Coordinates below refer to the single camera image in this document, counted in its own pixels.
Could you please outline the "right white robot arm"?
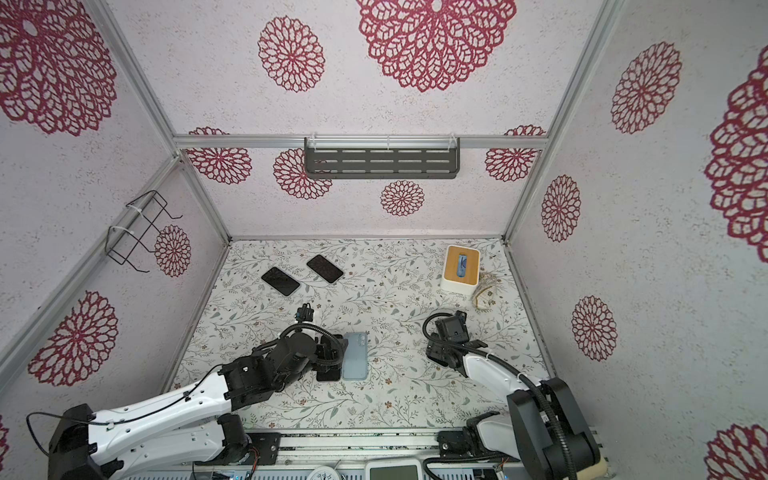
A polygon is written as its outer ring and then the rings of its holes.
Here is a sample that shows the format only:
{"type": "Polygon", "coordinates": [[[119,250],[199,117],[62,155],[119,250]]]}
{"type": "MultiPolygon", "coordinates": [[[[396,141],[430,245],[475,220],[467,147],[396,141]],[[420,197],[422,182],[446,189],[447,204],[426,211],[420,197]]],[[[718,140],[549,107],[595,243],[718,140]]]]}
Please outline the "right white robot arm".
{"type": "Polygon", "coordinates": [[[426,355],[502,397],[507,412],[491,411],[466,421],[460,431],[437,434],[440,454],[429,465],[509,460],[531,479],[577,479],[603,460],[598,442],[570,387],[560,378],[534,380],[487,344],[470,338],[466,313],[438,312],[422,323],[426,355]]]}

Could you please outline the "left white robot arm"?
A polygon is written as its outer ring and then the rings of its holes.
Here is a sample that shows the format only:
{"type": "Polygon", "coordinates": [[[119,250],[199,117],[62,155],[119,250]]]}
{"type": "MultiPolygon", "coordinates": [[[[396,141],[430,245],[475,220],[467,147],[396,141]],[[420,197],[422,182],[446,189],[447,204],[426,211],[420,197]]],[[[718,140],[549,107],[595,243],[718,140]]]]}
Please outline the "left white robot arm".
{"type": "Polygon", "coordinates": [[[227,465],[252,452],[238,411],[269,400],[306,373],[340,376],[347,339],[313,338],[292,326],[198,382],[123,407],[77,405],[59,415],[49,442],[50,479],[123,479],[192,462],[227,465]]]}

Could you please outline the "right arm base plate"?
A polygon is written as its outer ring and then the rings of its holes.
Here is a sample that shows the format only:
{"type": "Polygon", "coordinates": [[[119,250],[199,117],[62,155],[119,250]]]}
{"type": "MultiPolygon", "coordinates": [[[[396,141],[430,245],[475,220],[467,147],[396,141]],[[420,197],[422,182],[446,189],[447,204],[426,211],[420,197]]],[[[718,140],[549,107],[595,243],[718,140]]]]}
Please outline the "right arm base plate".
{"type": "Polygon", "coordinates": [[[468,427],[440,431],[436,440],[442,459],[478,458],[487,452],[477,433],[468,427]]]}

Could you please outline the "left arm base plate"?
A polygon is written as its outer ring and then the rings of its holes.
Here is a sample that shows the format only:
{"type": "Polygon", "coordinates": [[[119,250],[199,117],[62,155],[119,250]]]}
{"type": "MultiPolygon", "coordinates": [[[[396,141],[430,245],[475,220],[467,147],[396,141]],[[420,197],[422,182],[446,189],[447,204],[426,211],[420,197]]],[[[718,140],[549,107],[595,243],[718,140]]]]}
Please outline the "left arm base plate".
{"type": "Polygon", "coordinates": [[[277,463],[282,435],[277,432],[250,432],[250,445],[242,465],[272,466],[277,463]]]}

